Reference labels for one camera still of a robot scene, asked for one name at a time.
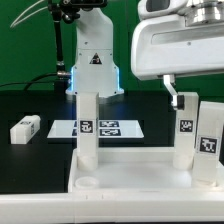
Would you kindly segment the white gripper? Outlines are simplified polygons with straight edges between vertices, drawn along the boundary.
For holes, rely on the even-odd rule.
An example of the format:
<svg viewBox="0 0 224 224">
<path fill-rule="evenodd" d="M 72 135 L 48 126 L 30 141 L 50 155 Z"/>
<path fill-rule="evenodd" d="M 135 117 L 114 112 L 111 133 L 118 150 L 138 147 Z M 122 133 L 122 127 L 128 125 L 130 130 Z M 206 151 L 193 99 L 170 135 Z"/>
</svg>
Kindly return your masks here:
<svg viewBox="0 0 224 224">
<path fill-rule="evenodd" d="M 174 88 L 174 75 L 224 72 L 224 23 L 186 27 L 185 19 L 177 14 L 141 21 L 132 37 L 131 70 L 140 80 L 164 75 L 171 105 L 183 110 L 185 98 Z"/>
</svg>

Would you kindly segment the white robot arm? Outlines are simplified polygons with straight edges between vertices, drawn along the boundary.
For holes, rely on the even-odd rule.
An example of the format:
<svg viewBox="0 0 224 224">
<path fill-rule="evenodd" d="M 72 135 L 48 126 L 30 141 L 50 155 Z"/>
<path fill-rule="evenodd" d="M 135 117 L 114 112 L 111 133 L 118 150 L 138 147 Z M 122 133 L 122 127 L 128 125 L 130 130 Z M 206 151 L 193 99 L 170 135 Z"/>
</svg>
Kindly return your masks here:
<svg viewBox="0 0 224 224">
<path fill-rule="evenodd" d="M 73 94 L 97 91 L 109 97 L 119 88 L 112 68 L 113 25 L 100 8 L 84 4 L 77 21 Z M 224 73 L 224 0 L 140 0 L 140 23 L 131 44 L 131 70 L 140 80 L 161 78 L 182 109 L 177 77 Z"/>
</svg>

